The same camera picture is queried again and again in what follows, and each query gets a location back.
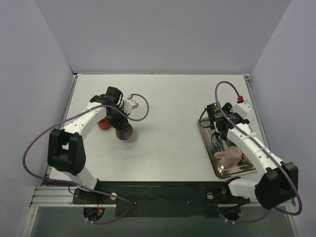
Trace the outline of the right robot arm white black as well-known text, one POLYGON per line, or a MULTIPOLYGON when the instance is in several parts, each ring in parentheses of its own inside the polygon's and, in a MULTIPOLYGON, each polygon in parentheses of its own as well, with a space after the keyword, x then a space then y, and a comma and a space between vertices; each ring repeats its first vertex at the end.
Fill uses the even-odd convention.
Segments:
POLYGON ((218 178, 227 179, 221 198, 253 198, 265 209, 274 208, 296 196, 298 168, 273 154, 249 126, 248 101, 223 107, 205 107, 197 125, 218 178))

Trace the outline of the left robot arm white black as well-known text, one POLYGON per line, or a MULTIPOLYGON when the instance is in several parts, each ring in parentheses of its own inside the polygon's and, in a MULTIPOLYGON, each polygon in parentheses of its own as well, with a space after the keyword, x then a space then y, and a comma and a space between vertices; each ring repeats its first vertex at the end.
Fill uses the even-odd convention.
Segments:
POLYGON ((132 96, 122 99, 122 92, 115 87, 108 87, 105 94, 95 95, 80 115, 62 129, 53 129, 49 134, 47 163, 67 175, 79 186, 87 187, 84 197, 90 203, 101 199, 101 190, 97 188, 98 179, 85 166, 86 154, 84 139, 101 120, 117 131, 128 124, 126 116, 136 108, 138 103, 132 96))

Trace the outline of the lilac mug black handle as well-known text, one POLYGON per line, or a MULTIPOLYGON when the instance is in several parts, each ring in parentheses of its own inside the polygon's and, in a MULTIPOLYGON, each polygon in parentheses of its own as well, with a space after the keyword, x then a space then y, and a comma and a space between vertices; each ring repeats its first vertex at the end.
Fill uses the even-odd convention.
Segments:
POLYGON ((129 123, 123 123, 121 128, 116 129, 116 137, 121 141, 126 141, 133 135, 133 127, 129 123))

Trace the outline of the red mug black handle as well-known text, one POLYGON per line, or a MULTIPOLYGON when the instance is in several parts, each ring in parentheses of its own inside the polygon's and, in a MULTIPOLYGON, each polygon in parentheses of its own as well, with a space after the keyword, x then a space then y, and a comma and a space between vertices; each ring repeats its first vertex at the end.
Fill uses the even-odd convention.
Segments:
POLYGON ((111 129, 111 125, 109 124, 108 122, 108 119, 107 118, 103 118, 102 120, 100 120, 98 123, 97 123, 98 127, 101 129, 101 130, 109 130, 111 129))

